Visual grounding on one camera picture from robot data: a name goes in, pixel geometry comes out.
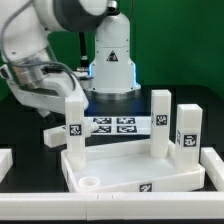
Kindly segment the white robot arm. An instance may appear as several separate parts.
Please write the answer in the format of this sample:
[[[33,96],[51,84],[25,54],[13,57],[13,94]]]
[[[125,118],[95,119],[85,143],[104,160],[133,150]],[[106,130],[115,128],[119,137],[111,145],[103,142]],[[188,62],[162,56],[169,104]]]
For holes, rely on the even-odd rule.
[[[48,36],[98,31],[108,6],[108,0],[0,0],[0,77],[22,105],[46,117],[63,114],[70,96],[86,98],[76,74],[55,58]]]

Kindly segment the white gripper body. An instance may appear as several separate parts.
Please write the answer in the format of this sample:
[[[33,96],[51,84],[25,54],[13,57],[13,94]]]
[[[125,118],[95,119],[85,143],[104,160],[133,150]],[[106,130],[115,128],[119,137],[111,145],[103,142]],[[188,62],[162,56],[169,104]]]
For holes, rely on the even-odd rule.
[[[83,100],[84,108],[89,102],[75,75],[69,77],[65,72],[50,73],[38,83],[36,89],[20,87],[14,80],[9,67],[4,64],[0,67],[0,77],[6,80],[8,87],[15,98],[24,106],[35,109],[42,108],[50,112],[64,114],[65,99],[78,97]]]

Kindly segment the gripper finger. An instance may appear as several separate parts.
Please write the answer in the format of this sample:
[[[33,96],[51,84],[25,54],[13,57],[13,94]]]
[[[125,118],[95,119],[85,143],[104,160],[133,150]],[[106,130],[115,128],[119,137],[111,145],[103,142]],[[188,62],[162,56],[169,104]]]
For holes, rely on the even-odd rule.
[[[38,108],[37,111],[43,118],[50,118],[53,116],[53,114],[46,109]]]

